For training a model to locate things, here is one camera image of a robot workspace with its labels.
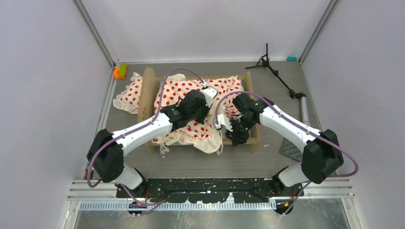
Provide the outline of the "strawberry print ruffled blanket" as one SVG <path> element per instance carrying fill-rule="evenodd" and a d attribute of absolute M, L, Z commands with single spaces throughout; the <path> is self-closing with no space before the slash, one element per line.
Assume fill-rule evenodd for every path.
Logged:
<path fill-rule="evenodd" d="M 199 79 L 187 80 L 185 75 L 176 74 L 168 77 L 160 87 L 154 108 L 175 118 L 172 132 L 158 136 L 152 140 L 160 146 L 162 154 L 168 151 L 168 146 L 178 143 L 192 145 L 204 153 L 221 154 L 223 136 L 214 126 L 214 112 L 233 119 L 239 112 L 232 100 L 236 91 L 242 91 L 242 80 L 239 76 L 207 79 L 206 86 L 213 87 L 215 97 L 211 104 L 207 103 L 203 94 L 203 85 Z"/>

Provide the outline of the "strawberry print small pillow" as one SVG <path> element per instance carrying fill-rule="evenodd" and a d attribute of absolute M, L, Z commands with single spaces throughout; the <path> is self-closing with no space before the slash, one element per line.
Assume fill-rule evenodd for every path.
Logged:
<path fill-rule="evenodd" d="M 113 106 L 132 115 L 138 114 L 142 83 L 143 77 L 139 73 L 134 72 L 130 78 L 130 84 L 113 99 Z"/>

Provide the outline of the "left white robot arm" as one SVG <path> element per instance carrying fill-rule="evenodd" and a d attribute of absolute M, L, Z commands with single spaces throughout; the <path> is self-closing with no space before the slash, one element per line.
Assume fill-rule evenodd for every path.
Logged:
<path fill-rule="evenodd" d="M 118 182 L 134 197 L 142 197 L 147 190 L 144 179 L 124 163 L 124 157 L 138 146 L 186 127 L 191 121 L 203 124 L 217 95 L 218 90 L 212 86 L 191 90 L 177 104 L 167 105 L 153 117 L 131 127 L 114 132 L 98 131 L 86 156 L 88 170 L 95 170 L 100 181 Z"/>

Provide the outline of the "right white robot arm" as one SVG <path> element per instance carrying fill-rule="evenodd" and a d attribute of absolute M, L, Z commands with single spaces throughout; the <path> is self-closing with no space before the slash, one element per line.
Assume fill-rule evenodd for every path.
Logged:
<path fill-rule="evenodd" d="M 333 131 L 312 128 L 284 113 L 272 101 L 263 97 L 254 100 L 246 92 L 237 95 L 232 103 L 239 114 L 234 118 L 218 115 L 215 126 L 226 128 L 226 136 L 234 146 L 247 141 L 252 127 L 262 125 L 282 135 L 302 153 L 301 162 L 273 176 L 272 187 L 277 195 L 286 195 L 298 183 L 320 184 L 343 165 L 342 152 Z"/>

